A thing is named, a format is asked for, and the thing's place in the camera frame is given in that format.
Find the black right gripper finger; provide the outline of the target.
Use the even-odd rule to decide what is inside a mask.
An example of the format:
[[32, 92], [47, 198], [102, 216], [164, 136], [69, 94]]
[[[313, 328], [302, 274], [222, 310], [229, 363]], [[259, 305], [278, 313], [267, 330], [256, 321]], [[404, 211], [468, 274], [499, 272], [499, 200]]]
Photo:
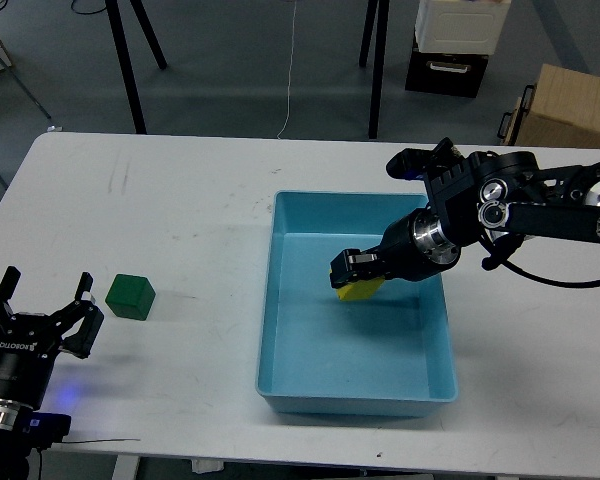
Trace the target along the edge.
[[329, 279], [333, 289], [385, 275], [385, 263], [376, 248], [344, 249], [330, 262]]

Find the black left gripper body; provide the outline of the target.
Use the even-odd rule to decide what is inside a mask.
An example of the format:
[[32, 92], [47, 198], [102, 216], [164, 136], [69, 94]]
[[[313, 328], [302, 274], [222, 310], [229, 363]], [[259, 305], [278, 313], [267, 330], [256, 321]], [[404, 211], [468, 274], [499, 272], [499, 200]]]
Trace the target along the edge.
[[76, 313], [51, 316], [0, 311], [0, 400], [41, 406], [62, 335], [80, 320]]

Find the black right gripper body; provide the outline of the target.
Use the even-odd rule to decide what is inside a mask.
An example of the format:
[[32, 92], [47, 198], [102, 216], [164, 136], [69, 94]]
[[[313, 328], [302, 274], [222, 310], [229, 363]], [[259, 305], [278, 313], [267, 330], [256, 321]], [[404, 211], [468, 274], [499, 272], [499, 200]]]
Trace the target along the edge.
[[443, 234], [430, 209], [418, 208], [393, 222], [377, 247], [386, 280], [425, 280], [454, 267], [461, 248]]

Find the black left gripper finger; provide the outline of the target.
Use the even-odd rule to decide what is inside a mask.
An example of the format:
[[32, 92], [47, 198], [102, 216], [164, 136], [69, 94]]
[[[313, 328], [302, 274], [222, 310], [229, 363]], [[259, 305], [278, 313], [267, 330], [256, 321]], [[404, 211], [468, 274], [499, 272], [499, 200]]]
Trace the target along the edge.
[[54, 332], [59, 336], [58, 350], [86, 359], [104, 321], [104, 314], [91, 294], [93, 277], [83, 272], [74, 300], [52, 315]]
[[7, 333], [15, 322], [15, 314], [9, 306], [16, 286], [21, 277], [21, 272], [15, 266], [9, 266], [0, 282], [0, 328]]

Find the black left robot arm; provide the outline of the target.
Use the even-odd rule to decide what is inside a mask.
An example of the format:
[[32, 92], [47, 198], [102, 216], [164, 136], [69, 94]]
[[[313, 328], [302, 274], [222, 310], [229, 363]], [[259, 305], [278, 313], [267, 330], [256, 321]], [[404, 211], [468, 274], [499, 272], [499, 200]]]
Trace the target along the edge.
[[10, 266], [0, 282], [0, 479], [27, 478], [30, 453], [69, 434], [69, 415], [44, 413], [40, 407], [57, 356], [87, 358], [104, 320], [87, 272], [64, 308], [50, 315], [13, 312], [9, 300], [20, 276]]

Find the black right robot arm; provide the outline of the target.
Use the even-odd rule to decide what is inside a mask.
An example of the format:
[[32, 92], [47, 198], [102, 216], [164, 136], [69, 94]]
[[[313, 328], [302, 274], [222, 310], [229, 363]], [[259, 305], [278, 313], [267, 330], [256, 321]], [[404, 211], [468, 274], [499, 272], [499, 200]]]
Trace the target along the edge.
[[422, 181], [428, 202], [389, 225], [379, 245], [345, 249], [331, 261], [330, 283], [340, 299], [368, 299], [386, 280], [428, 279], [453, 268], [474, 243], [489, 254], [486, 271], [504, 266], [545, 285], [600, 287], [600, 279], [554, 281], [509, 260], [529, 237], [600, 244], [600, 162], [542, 170], [529, 151], [463, 156], [445, 138], [431, 150], [402, 150], [386, 171]]

